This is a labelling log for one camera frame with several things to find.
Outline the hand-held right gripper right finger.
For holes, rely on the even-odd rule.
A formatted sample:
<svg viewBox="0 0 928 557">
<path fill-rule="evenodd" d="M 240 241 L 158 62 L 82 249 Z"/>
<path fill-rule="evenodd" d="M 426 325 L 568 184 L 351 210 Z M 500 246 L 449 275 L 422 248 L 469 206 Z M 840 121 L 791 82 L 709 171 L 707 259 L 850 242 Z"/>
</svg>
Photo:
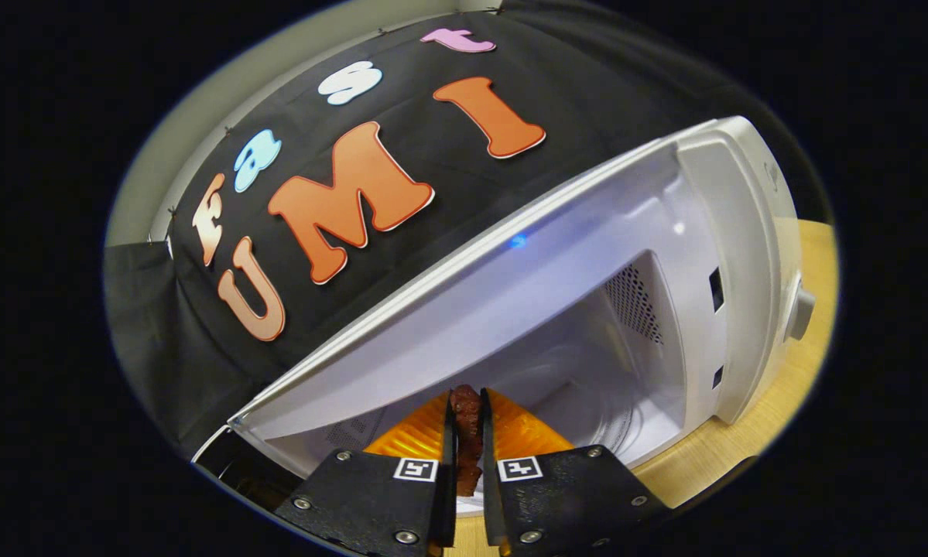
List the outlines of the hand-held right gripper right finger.
<svg viewBox="0 0 928 557">
<path fill-rule="evenodd" d="M 502 556 L 626 556 L 673 510 L 605 446 L 573 446 L 481 389 L 484 516 Z"/>
</svg>

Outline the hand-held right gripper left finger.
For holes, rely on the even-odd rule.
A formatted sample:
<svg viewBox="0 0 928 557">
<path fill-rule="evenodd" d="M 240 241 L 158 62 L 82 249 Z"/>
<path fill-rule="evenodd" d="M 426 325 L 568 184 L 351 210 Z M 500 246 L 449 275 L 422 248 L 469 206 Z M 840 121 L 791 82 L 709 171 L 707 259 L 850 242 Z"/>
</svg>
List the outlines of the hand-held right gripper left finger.
<svg viewBox="0 0 928 557">
<path fill-rule="evenodd" d="M 456 459 L 456 416 L 444 392 L 365 450 L 330 453 L 275 516 L 343 554 L 441 556 L 454 542 Z"/>
</svg>

